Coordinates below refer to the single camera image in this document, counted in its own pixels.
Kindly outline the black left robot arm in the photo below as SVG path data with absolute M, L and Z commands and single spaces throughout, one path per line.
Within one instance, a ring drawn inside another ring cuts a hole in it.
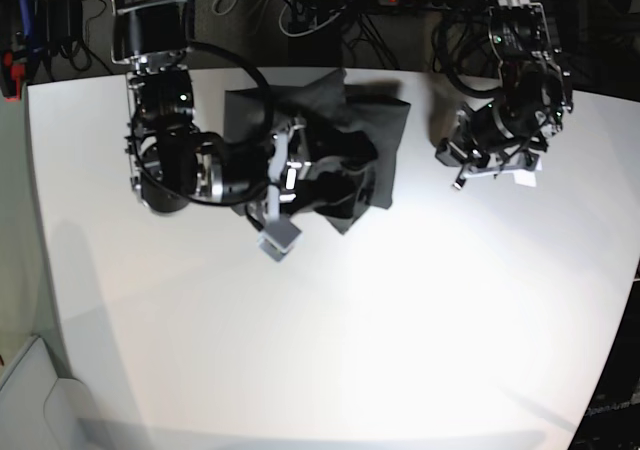
M 448 32 L 463 14 L 487 18 L 485 40 L 498 63 L 496 87 L 473 88 L 455 69 Z M 462 0 L 436 30 L 435 53 L 455 89 L 486 102 L 478 109 L 462 104 L 454 129 L 436 147 L 437 160 L 459 171 L 455 188 L 474 178 L 536 171 L 574 109 L 571 73 L 561 64 L 557 25 L 545 1 Z

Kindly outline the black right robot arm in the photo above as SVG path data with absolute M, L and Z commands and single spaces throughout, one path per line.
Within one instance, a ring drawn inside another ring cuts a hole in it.
M 264 75 L 239 55 L 197 42 L 186 30 L 186 15 L 195 0 L 111 0 L 114 11 L 112 58 L 129 64 L 134 110 L 127 153 L 131 184 L 153 211 L 170 214 L 189 204 L 205 207 L 273 205 L 278 215 L 292 216 L 327 205 L 326 184 L 302 180 L 288 190 L 276 158 L 285 159 L 298 131 L 285 127 L 278 136 L 277 114 L 288 124 L 302 108 L 277 101 Z M 210 53 L 242 68 L 255 82 L 251 95 L 262 105 L 257 124 L 237 142 L 201 131 L 193 121 L 193 87 L 182 61 L 191 50 Z

